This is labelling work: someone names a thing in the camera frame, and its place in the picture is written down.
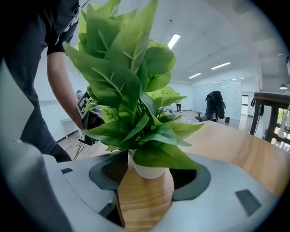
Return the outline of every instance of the fluorescent light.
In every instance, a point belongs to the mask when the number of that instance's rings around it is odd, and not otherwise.
[[[211,68],[211,70],[214,70],[214,69],[216,69],[216,68],[220,68],[220,67],[225,66],[225,65],[228,65],[228,64],[230,64],[230,62],[223,63],[223,64],[220,64],[220,65],[217,65],[216,67]]]
[[[180,34],[174,33],[174,35],[172,36],[171,40],[168,43],[168,47],[171,49],[179,38],[180,38]]]
[[[196,77],[196,76],[198,76],[198,75],[200,75],[200,74],[201,74],[201,73],[199,72],[199,73],[197,73],[197,74],[195,74],[195,75],[189,77],[189,79],[191,79],[191,78],[193,78],[193,77]]]

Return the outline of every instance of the doorway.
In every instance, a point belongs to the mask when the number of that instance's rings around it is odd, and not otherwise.
[[[249,95],[247,94],[242,94],[242,115],[248,116],[248,102],[249,102]]]

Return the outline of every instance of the wooden surface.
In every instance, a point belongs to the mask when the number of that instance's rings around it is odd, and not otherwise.
[[[173,192],[174,184],[169,169],[156,180],[147,180],[136,173],[129,160],[128,170],[118,188],[126,230],[150,230],[166,214]]]
[[[290,96],[276,93],[255,92],[254,99],[261,101],[285,103],[287,105],[289,105],[290,103]]]
[[[235,164],[277,196],[289,181],[290,154],[245,132],[206,121],[185,140],[192,146],[180,147],[184,152]],[[118,188],[126,230],[150,230],[170,207],[173,191],[169,171],[156,180],[145,180],[129,165]]]

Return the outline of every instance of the ceiling light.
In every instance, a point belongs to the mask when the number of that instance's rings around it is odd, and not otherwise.
[[[195,74],[195,75],[189,77],[189,79],[191,79],[191,78],[193,78],[193,77],[196,77],[196,76],[198,76],[198,75],[200,75],[200,74],[201,74],[201,73],[199,72],[199,73],[197,73],[197,74]]]
[[[280,89],[288,89],[288,87],[285,84],[281,84]]]
[[[168,47],[171,49],[179,38],[180,38],[180,34],[174,33],[174,35],[172,36],[171,40],[168,43]]]
[[[214,70],[216,68],[220,68],[220,67],[228,65],[228,64],[230,64],[230,62],[226,62],[226,63],[220,64],[220,65],[217,65],[216,67],[211,68],[211,70]]]

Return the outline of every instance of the green leaf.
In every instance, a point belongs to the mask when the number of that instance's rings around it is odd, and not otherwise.
[[[158,118],[158,120],[161,123],[166,123],[166,122],[178,120],[181,117],[182,117],[182,115],[177,115],[177,114],[168,114],[168,115],[163,114]]]
[[[140,83],[142,85],[142,90],[145,91],[147,88],[147,82],[148,82],[148,71],[147,71],[147,65],[145,60],[142,61],[140,68],[138,70],[138,78],[140,80]]]
[[[127,23],[130,19],[132,19],[136,15],[137,9],[127,12],[125,14],[118,15],[115,17],[115,20],[121,21],[123,23]]]
[[[105,55],[105,59],[119,63],[137,73],[146,52],[157,0],[152,0],[121,29]]]
[[[87,32],[87,23],[86,23],[87,13],[82,8],[78,8],[78,12],[79,12],[78,32],[79,33],[86,33]]]
[[[129,134],[126,136],[126,138],[124,139],[124,141],[127,140],[127,139],[129,139],[129,138],[132,138],[139,131],[141,131],[146,126],[148,120],[149,120],[149,117],[147,115],[143,115],[143,117],[137,123],[136,127],[129,132]]]
[[[153,91],[153,92],[148,92],[148,96],[150,96],[153,99],[153,108],[154,108],[154,115],[158,116],[158,112],[160,107],[162,106],[162,95],[161,91]]]
[[[124,149],[136,149],[138,145],[133,140],[123,142],[129,130],[119,121],[111,121],[90,130],[83,130],[82,133],[93,139],[100,140],[106,145]]]
[[[92,7],[95,10],[95,12],[97,12],[98,9],[100,9],[101,6],[100,5],[97,5],[97,4],[94,4],[94,3],[89,3],[87,5],[87,8],[89,8],[89,7]]]
[[[87,33],[78,33],[77,37],[78,37],[78,45],[77,45],[77,49],[80,52],[86,52],[86,44],[87,44]]]
[[[87,92],[92,99],[94,99],[94,100],[96,100],[96,102],[98,102],[98,98],[95,96],[95,94],[93,94],[92,89],[89,85],[87,86]]]
[[[137,102],[139,95],[133,95],[131,93],[131,86],[124,86],[124,96],[119,105],[119,118],[123,123],[132,125],[135,120],[137,111]]]
[[[200,128],[202,128],[203,124],[185,124],[185,123],[179,123],[179,122],[169,122],[168,125],[171,127],[171,129],[174,131],[175,134],[177,134],[181,138],[186,138],[192,133],[196,132]]]
[[[173,88],[165,86],[160,89],[162,95],[162,105],[170,106],[172,103],[187,98],[187,96],[180,96]]]
[[[119,4],[121,0],[109,0],[99,9],[97,9],[98,14],[103,18],[110,18],[118,13]]]
[[[169,48],[168,43],[149,41],[148,48]]]
[[[81,53],[67,43],[63,43],[63,47],[72,63],[89,82],[99,105],[117,106],[125,95],[132,101],[138,100],[140,81],[129,69]]]
[[[107,50],[119,34],[122,27],[120,21],[106,19],[94,14],[94,9],[87,9],[86,51],[88,54],[104,58]]]
[[[91,101],[86,105],[85,109],[84,109],[82,112],[87,111],[87,110],[89,110],[89,109],[92,109],[92,108],[96,107],[97,105],[98,105],[98,104],[97,104],[97,101],[96,101],[96,100],[91,100]]]
[[[165,87],[171,79],[171,73],[167,72],[161,75],[151,75],[148,76],[148,86],[146,92],[152,92]]]
[[[156,91],[148,92],[147,94],[148,94],[148,96],[150,96],[150,97],[153,98],[153,99],[161,98],[161,97],[162,97],[162,95],[161,95],[161,91],[160,91],[160,90],[156,90]]]
[[[108,106],[102,106],[101,108],[103,120],[105,123],[119,119],[118,108],[110,108]]]
[[[165,143],[147,142],[133,156],[136,164],[153,168],[199,169],[177,146]]]
[[[114,151],[114,150],[118,150],[120,149],[119,147],[115,147],[115,146],[112,146],[112,145],[108,145],[106,151]]]
[[[156,75],[168,73],[176,63],[174,53],[168,46],[148,48],[144,59],[147,63],[148,72]]]
[[[145,104],[145,106],[147,106],[150,113],[152,113],[154,116],[157,116],[159,101],[154,101],[154,99],[151,98],[146,92],[142,91],[142,89],[140,89],[140,99]]]
[[[189,143],[179,138],[168,124],[162,124],[158,128],[155,128],[150,134],[145,135],[139,140],[143,142],[155,140],[171,145],[191,146]]]

